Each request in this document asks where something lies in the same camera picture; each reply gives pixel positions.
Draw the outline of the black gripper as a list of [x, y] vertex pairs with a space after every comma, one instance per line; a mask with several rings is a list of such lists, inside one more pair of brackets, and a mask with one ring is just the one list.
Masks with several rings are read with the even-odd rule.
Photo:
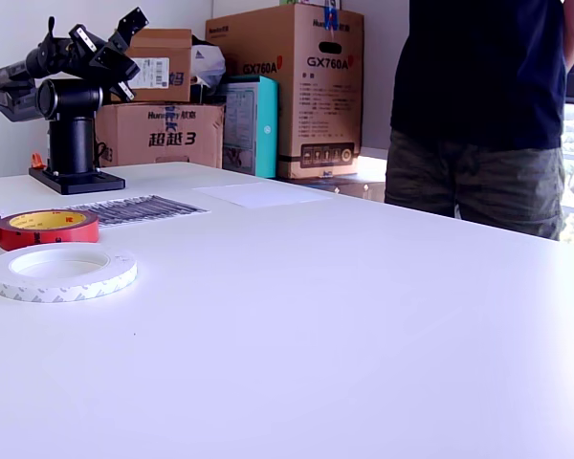
[[77, 58], [71, 64], [71, 75], [97, 84], [121, 101], [132, 101], [135, 94], [128, 81], [140, 71], [126, 55], [137, 27], [120, 24], [107, 41], [89, 33], [83, 25], [70, 32]]

